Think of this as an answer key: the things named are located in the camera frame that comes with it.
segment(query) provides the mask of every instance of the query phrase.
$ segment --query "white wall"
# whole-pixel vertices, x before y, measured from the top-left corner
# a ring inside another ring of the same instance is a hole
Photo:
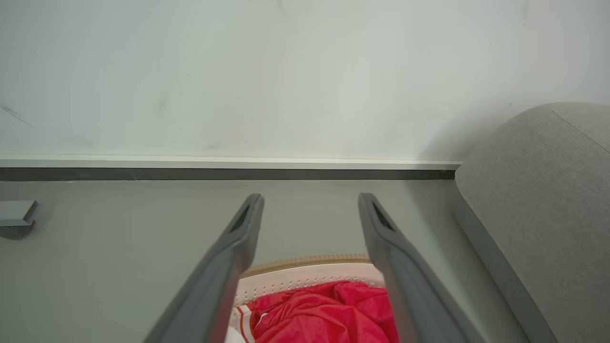
[[[533,105],[610,103],[609,13],[608,0],[0,0],[0,154],[461,161]]]

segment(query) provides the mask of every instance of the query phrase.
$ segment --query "clothing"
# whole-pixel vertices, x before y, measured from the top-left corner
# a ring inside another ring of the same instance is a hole
[[[248,343],[398,343],[387,291],[361,282],[264,295],[237,310]]]

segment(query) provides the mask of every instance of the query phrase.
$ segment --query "red fabric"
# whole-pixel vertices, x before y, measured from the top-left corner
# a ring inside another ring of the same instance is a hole
[[[247,306],[256,343],[398,342],[386,290],[361,282],[338,281],[265,295]]]

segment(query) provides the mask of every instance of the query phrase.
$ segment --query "laundry basket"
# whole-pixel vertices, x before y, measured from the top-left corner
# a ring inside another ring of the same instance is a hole
[[[401,342],[483,342],[436,275],[372,194],[358,198],[368,255],[331,255],[247,270],[264,199],[250,195],[152,328],[146,343],[223,342],[234,305],[336,278],[385,286]]]

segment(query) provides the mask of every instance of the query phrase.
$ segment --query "white baseboard trim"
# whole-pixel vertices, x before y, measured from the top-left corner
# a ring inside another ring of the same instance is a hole
[[[460,161],[0,154],[0,168],[455,170]]]

